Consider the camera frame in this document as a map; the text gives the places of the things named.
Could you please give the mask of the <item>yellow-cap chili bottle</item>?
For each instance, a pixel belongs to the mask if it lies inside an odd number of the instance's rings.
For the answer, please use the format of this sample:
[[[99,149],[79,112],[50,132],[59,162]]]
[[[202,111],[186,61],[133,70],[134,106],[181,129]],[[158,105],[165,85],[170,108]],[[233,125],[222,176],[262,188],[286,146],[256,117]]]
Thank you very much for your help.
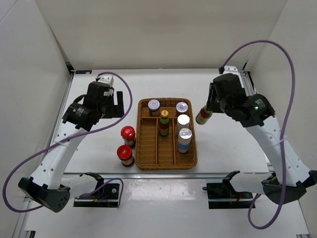
[[[208,111],[207,110],[207,106],[203,106],[199,113],[196,115],[196,123],[202,125],[202,124],[205,124],[209,119],[210,117],[212,116],[212,111]]]
[[[168,136],[169,134],[169,112],[162,110],[159,119],[159,134],[161,136]]]

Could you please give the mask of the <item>red-lid sauce jar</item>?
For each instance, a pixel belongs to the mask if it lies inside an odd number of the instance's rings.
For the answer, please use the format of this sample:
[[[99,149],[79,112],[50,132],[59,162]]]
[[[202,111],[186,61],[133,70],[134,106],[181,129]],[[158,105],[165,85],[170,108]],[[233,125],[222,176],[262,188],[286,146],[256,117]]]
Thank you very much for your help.
[[[117,156],[121,164],[125,167],[130,167],[134,164],[134,156],[130,146],[121,145],[117,149]]]
[[[132,126],[124,126],[121,129],[121,137],[124,140],[124,144],[127,146],[130,146],[131,148],[134,148],[136,145],[136,133]]]

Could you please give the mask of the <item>white-lid spice jar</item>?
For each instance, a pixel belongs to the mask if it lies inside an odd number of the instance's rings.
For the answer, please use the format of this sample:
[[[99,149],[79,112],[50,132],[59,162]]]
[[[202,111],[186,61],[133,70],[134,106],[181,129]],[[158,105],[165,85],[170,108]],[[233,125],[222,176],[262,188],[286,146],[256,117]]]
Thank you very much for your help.
[[[150,116],[159,117],[160,116],[160,102],[156,99],[151,99],[148,102],[148,108],[150,111]]]
[[[176,112],[178,115],[186,115],[188,113],[189,106],[186,102],[179,102],[176,105]]]

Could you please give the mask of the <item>silver-cap pepper shaker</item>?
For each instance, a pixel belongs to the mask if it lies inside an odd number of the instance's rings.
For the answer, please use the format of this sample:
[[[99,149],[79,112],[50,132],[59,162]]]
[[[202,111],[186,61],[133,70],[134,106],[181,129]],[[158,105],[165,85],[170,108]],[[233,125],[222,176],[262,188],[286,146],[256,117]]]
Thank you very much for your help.
[[[186,114],[181,114],[177,118],[177,131],[183,128],[188,128],[190,124],[190,117]]]
[[[178,134],[178,152],[186,153],[190,147],[192,131],[189,128],[182,128]]]

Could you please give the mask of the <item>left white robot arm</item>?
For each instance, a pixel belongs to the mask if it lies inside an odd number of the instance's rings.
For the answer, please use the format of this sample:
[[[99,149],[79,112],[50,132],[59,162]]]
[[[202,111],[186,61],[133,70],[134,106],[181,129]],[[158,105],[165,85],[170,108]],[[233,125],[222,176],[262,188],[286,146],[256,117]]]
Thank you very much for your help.
[[[114,96],[113,79],[89,84],[86,94],[77,97],[67,108],[56,136],[40,165],[18,187],[33,201],[58,213],[72,198],[99,198],[104,192],[104,179],[87,172],[75,179],[62,180],[63,174],[79,144],[90,134],[100,119],[124,116],[123,93]]]

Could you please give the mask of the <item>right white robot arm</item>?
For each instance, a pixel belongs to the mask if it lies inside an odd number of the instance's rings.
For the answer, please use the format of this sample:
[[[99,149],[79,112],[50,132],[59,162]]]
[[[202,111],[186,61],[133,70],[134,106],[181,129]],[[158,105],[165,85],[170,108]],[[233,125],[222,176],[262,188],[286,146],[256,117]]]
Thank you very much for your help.
[[[273,173],[231,172],[222,180],[226,197],[234,198],[241,192],[259,193],[278,204],[285,185],[287,204],[300,199],[308,187],[317,183],[316,171],[304,165],[289,142],[281,138],[281,128],[268,99],[261,94],[248,96],[237,75],[223,74],[210,83],[207,108],[241,123],[274,169]]]

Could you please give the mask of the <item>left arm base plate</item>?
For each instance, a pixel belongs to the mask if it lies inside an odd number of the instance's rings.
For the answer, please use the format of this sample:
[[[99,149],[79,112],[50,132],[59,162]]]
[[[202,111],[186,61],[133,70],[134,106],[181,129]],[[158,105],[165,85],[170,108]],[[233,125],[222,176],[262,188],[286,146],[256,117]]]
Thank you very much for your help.
[[[92,172],[85,175],[94,178],[97,181],[96,192],[90,195],[80,195],[74,198],[73,207],[83,208],[118,208],[121,204],[124,182],[120,178],[111,178],[108,181]]]

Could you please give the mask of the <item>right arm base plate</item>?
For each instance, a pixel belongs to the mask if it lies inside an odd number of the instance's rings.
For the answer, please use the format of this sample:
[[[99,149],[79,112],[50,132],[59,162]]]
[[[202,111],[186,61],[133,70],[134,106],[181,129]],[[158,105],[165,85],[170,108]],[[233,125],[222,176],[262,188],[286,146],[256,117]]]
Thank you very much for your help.
[[[254,199],[250,192],[233,192],[225,188],[222,178],[206,179],[202,190],[207,195],[209,209],[248,209]]]

